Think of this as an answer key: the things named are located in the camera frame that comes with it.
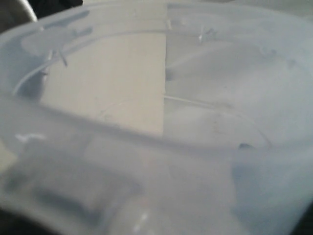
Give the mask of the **stainless steel cup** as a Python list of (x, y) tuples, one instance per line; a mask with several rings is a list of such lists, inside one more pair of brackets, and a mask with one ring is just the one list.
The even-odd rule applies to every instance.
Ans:
[(27, 0), (0, 0), (0, 32), (38, 19)]

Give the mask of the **clear plastic measuring beaker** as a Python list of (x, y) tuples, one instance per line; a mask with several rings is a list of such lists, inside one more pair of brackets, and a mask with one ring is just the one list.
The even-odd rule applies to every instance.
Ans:
[(312, 234), (312, 1), (1, 4), (1, 234)]

